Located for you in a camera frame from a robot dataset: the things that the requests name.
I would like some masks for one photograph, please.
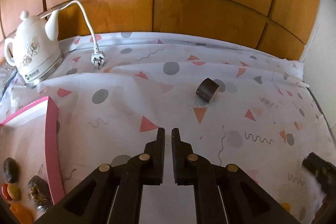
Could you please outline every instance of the white wall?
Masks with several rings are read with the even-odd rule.
[[[330,127],[336,124],[336,0],[320,0],[313,30],[300,58]]]

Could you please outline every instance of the kettle lid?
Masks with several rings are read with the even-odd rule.
[[[22,20],[21,24],[17,27],[16,33],[20,33],[25,30],[27,27],[40,20],[38,16],[29,16],[28,11],[22,11],[20,18]]]

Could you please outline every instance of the brown cylindrical object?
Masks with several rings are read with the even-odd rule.
[[[207,103],[211,102],[216,96],[219,90],[219,85],[212,81],[210,78],[206,78],[196,90],[196,94],[201,97]]]

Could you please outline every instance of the white tablecloth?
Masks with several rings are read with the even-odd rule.
[[[237,164],[301,223],[311,222],[324,195],[302,160],[314,151],[335,163],[336,150],[302,82],[303,64],[186,35],[97,40],[106,54],[100,71],[90,62],[90,36],[66,39],[65,60],[48,80],[31,89],[17,75],[0,104],[5,119],[42,96],[56,102],[66,193],[100,164],[143,152],[164,127],[164,181],[144,187],[140,223],[195,223],[193,188],[174,184],[171,129],[178,127],[195,153],[216,165]],[[208,77],[220,84],[210,104],[195,95]]]

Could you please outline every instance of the stone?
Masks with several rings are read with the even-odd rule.
[[[19,165],[17,164],[16,160],[13,158],[7,158],[3,162],[3,174],[5,177],[5,180],[9,183],[15,183],[17,182],[19,178]]]
[[[49,185],[39,176],[33,176],[28,183],[29,198],[34,201],[36,209],[47,211],[52,205]]]
[[[4,183],[1,187],[1,191],[2,191],[2,195],[9,201],[12,201],[13,199],[11,198],[11,196],[8,194],[7,191],[8,188],[8,184]]]
[[[14,201],[21,199],[21,191],[15,184],[8,184],[7,192]]]
[[[13,203],[10,210],[17,220],[19,220],[20,224],[33,224],[32,214],[22,205]]]

